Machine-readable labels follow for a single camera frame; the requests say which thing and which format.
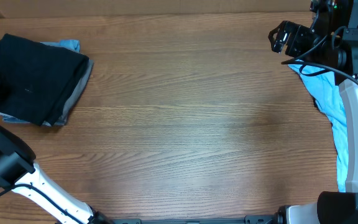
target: wooden table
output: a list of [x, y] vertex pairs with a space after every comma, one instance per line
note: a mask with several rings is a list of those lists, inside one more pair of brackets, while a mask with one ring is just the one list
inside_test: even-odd
[[[273, 213], [337, 190], [331, 125], [267, 34], [310, 13], [0, 19], [35, 41], [78, 39], [95, 61], [67, 126], [0, 123], [45, 172], [111, 218]], [[0, 198], [0, 223], [53, 223]]]

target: folded black shirt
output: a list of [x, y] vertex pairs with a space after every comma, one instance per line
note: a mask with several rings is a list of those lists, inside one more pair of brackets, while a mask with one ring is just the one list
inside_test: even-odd
[[53, 125], [88, 60], [63, 47], [5, 34], [0, 40], [0, 74], [6, 77], [10, 94], [0, 101], [0, 112], [36, 125]]

